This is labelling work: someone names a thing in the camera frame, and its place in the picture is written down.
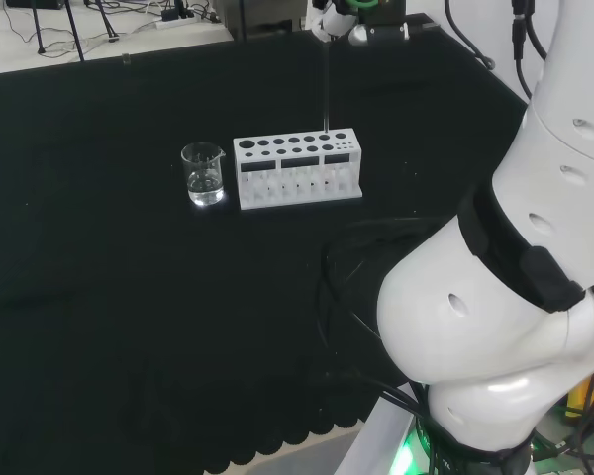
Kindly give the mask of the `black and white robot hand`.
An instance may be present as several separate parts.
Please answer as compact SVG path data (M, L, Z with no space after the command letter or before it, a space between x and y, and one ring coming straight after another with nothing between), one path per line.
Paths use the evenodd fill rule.
M305 28L323 43L350 36L359 43L379 27L407 34L407 1L312 0L306 2Z

